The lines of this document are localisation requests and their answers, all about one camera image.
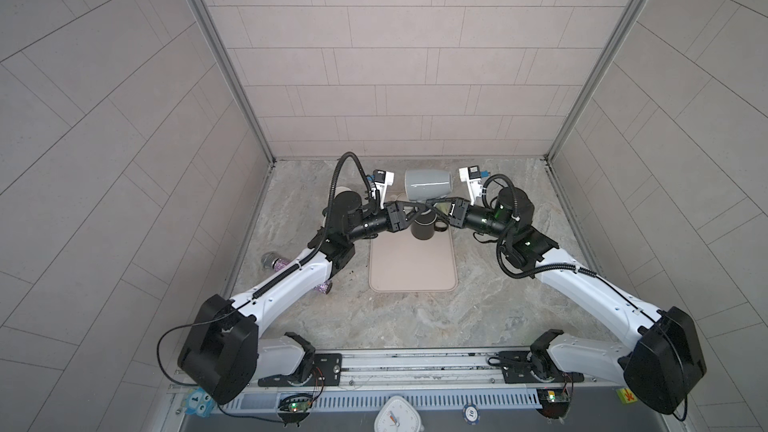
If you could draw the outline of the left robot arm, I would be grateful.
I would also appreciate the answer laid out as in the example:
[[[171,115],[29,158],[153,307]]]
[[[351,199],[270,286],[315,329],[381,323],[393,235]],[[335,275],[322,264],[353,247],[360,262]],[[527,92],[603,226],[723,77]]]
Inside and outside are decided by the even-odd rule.
[[[266,281],[225,299],[211,296],[200,307],[177,359],[188,376],[186,386],[200,387],[220,405],[232,401],[252,381],[283,376],[303,384],[313,373],[314,347],[296,333],[266,339],[264,331],[306,293],[341,271],[355,254],[358,240],[404,231],[422,213],[427,201],[384,199],[375,176],[360,175],[363,194],[338,193],[337,183],[346,161],[344,153],[334,169],[322,226],[298,257]]]

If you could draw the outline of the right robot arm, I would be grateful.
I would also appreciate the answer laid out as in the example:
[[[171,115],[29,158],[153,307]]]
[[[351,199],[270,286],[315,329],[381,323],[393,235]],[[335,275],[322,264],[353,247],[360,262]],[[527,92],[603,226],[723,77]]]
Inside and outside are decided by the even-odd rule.
[[[575,259],[533,225],[535,207],[503,174],[468,182],[471,197],[428,200],[440,220],[487,235],[501,271],[512,279],[536,279],[598,319],[615,341],[580,339],[558,329],[530,346],[528,362],[541,382],[575,373],[626,386],[652,410],[683,422],[689,394],[707,372],[693,319],[612,284]]]

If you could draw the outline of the dark green mug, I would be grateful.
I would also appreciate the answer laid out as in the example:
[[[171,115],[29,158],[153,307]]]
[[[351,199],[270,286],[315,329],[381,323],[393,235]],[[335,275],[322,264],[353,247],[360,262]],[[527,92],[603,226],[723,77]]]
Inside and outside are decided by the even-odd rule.
[[[358,192],[349,187],[341,186],[335,191],[334,202],[355,208],[362,204],[362,198]]]

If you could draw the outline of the grey mug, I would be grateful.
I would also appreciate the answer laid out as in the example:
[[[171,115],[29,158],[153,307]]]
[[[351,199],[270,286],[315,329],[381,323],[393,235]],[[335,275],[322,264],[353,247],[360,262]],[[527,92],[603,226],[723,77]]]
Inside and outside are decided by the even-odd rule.
[[[453,189],[451,174],[438,169],[409,169],[405,172],[404,185],[411,202],[447,197]]]

